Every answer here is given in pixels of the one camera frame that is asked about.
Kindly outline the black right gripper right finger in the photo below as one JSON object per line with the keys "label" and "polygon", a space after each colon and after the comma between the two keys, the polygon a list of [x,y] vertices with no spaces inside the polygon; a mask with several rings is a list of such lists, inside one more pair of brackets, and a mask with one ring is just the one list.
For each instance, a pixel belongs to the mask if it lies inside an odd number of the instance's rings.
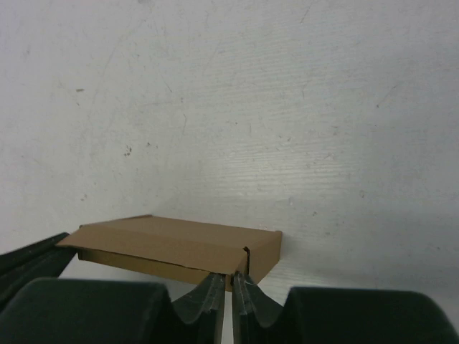
{"label": "black right gripper right finger", "polygon": [[232,278],[235,343],[457,343],[429,297],[397,290],[293,287],[284,305],[246,274]]}

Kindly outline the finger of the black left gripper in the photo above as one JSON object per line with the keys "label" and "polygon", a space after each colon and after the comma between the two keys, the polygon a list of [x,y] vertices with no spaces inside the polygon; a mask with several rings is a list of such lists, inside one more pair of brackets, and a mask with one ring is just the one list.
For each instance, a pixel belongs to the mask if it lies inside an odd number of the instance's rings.
{"label": "finger of the black left gripper", "polygon": [[58,247],[67,232],[1,255],[1,308],[23,286],[40,277],[59,277],[76,254],[76,249]]}

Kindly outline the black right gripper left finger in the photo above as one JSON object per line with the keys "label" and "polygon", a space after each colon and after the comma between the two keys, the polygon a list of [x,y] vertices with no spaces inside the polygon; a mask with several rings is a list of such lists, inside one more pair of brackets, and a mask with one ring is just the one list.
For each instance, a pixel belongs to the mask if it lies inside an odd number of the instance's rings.
{"label": "black right gripper left finger", "polygon": [[220,343],[225,278],[171,300],[153,282],[40,278],[1,312],[2,343]]}

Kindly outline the brown cardboard paper box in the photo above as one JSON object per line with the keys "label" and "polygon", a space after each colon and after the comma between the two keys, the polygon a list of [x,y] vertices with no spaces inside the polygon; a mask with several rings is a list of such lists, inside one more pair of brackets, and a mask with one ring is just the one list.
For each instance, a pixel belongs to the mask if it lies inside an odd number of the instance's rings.
{"label": "brown cardboard paper box", "polygon": [[59,247],[79,259],[199,284],[210,273],[231,278],[240,272],[260,282],[280,260],[283,234],[221,224],[143,215],[83,224]]}

